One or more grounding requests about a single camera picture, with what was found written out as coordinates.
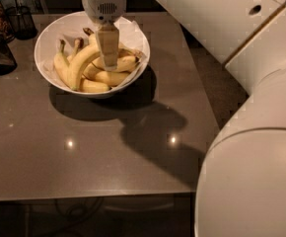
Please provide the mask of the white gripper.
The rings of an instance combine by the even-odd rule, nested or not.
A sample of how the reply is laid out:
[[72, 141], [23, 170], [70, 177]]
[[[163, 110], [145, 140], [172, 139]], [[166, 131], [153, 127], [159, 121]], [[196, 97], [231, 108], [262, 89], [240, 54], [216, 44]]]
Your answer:
[[82, 0], [84, 11], [90, 20], [98, 25], [96, 40], [106, 71], [117, 67], [119, 29], [114, 25], [124, 14], [126, 0]]

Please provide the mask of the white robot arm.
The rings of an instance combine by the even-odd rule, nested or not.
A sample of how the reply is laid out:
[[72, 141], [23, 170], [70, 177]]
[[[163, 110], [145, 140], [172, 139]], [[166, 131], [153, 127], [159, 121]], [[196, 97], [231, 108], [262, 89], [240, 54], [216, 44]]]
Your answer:
[[199, 175], [195, 237], [286, 237], [286, 0], [156, 0], [249, 97]]

